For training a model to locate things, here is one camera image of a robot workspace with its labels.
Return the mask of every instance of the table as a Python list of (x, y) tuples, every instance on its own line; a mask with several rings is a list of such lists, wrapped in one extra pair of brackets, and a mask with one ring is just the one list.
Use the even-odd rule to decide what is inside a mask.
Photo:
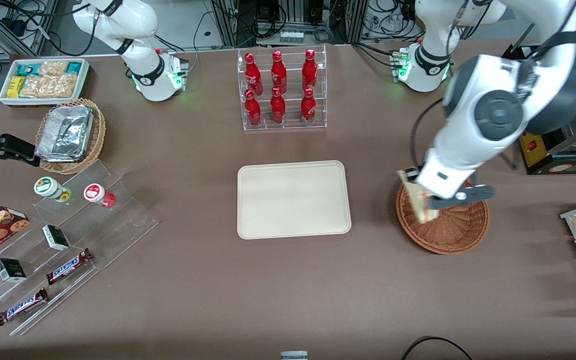
[[(463, 41), (455, 61), (510, 42)], [(576, 208), (576, 175), (491, 160), (478, 172), (497, 193), (484, 241), (429, 253), (398, 223), (396, 171), (411, 165), (412, 124), (445, 84), (415, 93), (350, 46), (327, 52), (328, 128), (273, 134), (242, 130), (236, 51), (201, 53), (188, 90), (162, 103), (135, 91), (119, 57), (89, 57), (86, 96), (107, 121), (101, 158), (162, 221), (28, 333), (0, 329), (0, 358), (391, 360), (436, 335), (475, 359), (576, 359), (576, 248), (558, 216)], [(2, 106), (0, 133), (31, 141), (45, 112)], [(442, 119), (434, 109), (420, 127), (421, 153)], [(347, 234), (238, 237), (242, 166), (318, 160), (345, 165)], [(0, 205), (37, 202), (32, 184), (47, 174), (0, 161)], [(409, 357), (426, 358), (461, 359), (427, 342)]]

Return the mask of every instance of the white jar lid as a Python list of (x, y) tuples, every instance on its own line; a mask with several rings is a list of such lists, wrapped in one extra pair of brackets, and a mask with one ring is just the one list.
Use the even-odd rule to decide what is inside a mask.
[(59, 184), (50, 176), (44, 176), (34, 183), (34, 192), (41, 196), (51, 196), (57, 191)]
[(100, 184), (90, 184), (84, 189), (84, 198), (92, 203), (96, 203), (104, 198), (106, 189)]

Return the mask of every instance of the coca-cola bottle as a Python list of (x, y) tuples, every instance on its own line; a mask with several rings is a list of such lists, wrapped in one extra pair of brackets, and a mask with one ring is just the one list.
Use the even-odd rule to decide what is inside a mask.
[(259, 101), (257, 101), (251, 89), (246, 89), (244, 95), (246, 96), (244, 107), (246, 108), (246, 116), (250, 126), (258, 128), (261, 126), (261, 107), (259, 107)]
[(264, 87), (261, 84), (261, 71), (259, 66), (255, 63), (255, 56), (252, 53), (244, 55), (246, 60), (246, 82), (248, 88), (254, 91), (254, 95), (261, 96), (264, 93)]
[(308, 87), (315, 88), (317, 85), (317, 63), (315, 63), (315, 50), (309, 48), (306, 50), (306, 61), (303, 63), (303, 68), (301, 68), (301, 87), (304, 91)]
[(301, 123), (304, 126), (311, 126), (315, 122), (315, 99), (313, 98), (313, 88), (308, 87), (303, 92), (301, 100)]
[(272, 99), (270, 99), (272, 108), (272, 121), (277, 125), (283, 125), (286, 121), (286, 101), (282, 96), (279, 86), (272, 88)]
[(286, 65), (282, 61), (282, 52), (279, 50), (272, 51), (272, 86), (278, 87), (282, 94), (288, 91), (288, 76), (286, 75)]

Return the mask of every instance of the wicker basket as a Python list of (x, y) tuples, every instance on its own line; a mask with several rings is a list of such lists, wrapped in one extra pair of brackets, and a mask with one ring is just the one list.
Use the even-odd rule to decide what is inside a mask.
[(437, 254), (455, 255), (473, 250), (489, 227), (489, 209), (485, 201), (441, 209), (438, 218), (422, 224), (402, 185), (395, 206), (399, 222), (409, 237), (422, 248)]
[[(98, 159), (99, 154), (101, 153), (101, 148), (104, 146), (104, 137), (106, 136), (106, 120), (104, 119), (104, 114), (101, 113), (99, 107), (97, 107), (94, 102), (87, 100), (86, 98), (78, 98), (76, 100), (64, 102), (57, 105), (57, 107), (74, 107), (76, 105), (86, 105), (94, 110), (94, 119), (92, 130), (90, 130), (87, 155), (80, 162), (48, 162), (41, 160), (39, 166), (46, 171), (63, 175), (77, 174)], [(37, 131), (37, 135), (34, 137), (35, 146), (39, 144), (39, 139), (41, 139), (42, 134), (44, 133), (44, 126), (46, 126), (48, 114), (50, 114), (50, 112), (43, 117), (43, 121), (39, 126), (39, 131)]]

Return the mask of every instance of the small black box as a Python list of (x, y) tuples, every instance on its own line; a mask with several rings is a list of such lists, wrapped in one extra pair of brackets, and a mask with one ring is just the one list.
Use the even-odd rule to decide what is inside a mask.
[(43, 231), (43, 237), (48, 242), (48, 246), (58, 251), (68, 250), (70, 244), (68, 244), (68, 240), (61, 228), (48, 224), (41, 230)]
[(26, 273), (21, 268), (19, 260), (0, 258), (1, 280), (9, 283), (21, 283), (26, 279)]

